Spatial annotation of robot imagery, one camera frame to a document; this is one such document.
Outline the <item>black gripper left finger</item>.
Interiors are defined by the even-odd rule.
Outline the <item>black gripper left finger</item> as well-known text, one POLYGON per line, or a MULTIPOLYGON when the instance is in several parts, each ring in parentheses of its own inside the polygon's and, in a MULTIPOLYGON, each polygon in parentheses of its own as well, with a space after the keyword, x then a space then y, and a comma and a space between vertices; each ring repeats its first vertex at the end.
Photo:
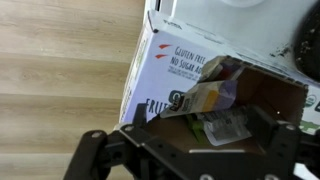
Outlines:
POLYGON ((84 133, 63 180, 107 180, 111 169, 123 165, 134 180, 156 180, 157 166, 145 145, 151 136, 144 130, 147 105, 138 104, 133 120, 107 134, 103 130, 84 133))

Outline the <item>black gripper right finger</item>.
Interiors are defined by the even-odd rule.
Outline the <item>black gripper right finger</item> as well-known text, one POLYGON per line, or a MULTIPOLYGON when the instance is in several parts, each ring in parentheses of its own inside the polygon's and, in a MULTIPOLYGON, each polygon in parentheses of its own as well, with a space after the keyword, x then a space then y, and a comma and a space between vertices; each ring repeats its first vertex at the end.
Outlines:
POLYGON ((246 108, 246 128, 265 151, 259 174, 264 180, 302 180, 294 174, 301 163, 320 178, 320 136, 304 133, 287 121, 274 120, 258 106, 246 108))

